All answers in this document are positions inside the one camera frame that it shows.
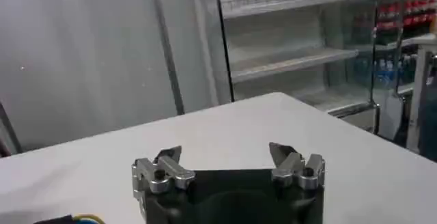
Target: metal gripper jaw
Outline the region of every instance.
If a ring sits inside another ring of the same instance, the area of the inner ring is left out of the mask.
[[[294,148],[278,143],[270,143],[270,153],[276,169],[272,170],[272,181],[282,187],[297,185],[303,190],[324,187],[325,160],[319,154],[305,159]]]
[[[140,200],[148,187],[152,193],[165,193],[172,186],[186,190],[195,179],[195,172],[179,165],[181,146],[161,150],[156,158],[137,159],[132,165],[132,185],[134,196]]]

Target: yellow wire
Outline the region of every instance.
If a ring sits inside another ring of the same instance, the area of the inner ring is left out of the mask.
[[[81,219],[89,219],[97,222],[98,224],[104,224],[104,221],[94,214],[78,214],[73,217],[74,221],[80,221]]]

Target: refrigerated display case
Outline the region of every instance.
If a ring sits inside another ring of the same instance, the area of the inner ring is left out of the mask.
[[[369,131],[376,0],[219,0],[235,100],[284,92]]]
[[[378,0],[374,100],[380,105],[378,134],[406,147],[416,85],[419,44],[433,41],[435,0]],[[430,72],[426,83],[432,83]]]

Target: white table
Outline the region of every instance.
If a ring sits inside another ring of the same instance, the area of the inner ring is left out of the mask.
[[[134,159],[182,145],[180,163],[189,169],[271,168],[269,141],[324,156],[325,223],[437,222],[436,164],[270,94],[1,159],[0,223],[70,213],[143,223],[132,196]]]

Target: cable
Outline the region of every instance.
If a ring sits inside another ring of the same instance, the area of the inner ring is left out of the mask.
[[[79,224],[98,224],[98,223],[92,220],[80,220]]]
[[[84,219],[93,220],[98,224],[104,224],[104,221],[94,214],[78,214],[73,217],[73,220],[75,221],[84,221]]]

